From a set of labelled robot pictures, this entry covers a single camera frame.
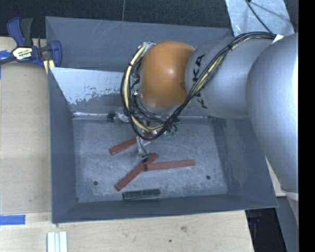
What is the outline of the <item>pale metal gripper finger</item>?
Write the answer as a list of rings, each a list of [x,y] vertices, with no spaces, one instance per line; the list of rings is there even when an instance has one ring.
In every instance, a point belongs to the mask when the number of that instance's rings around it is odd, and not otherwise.
[[[136,145],[137,145],[138,155],[141,157],[144,157],[145,156],[145,150],[142,146],[141,138],[139,136],[136,137],[136,142],[137,142]]]

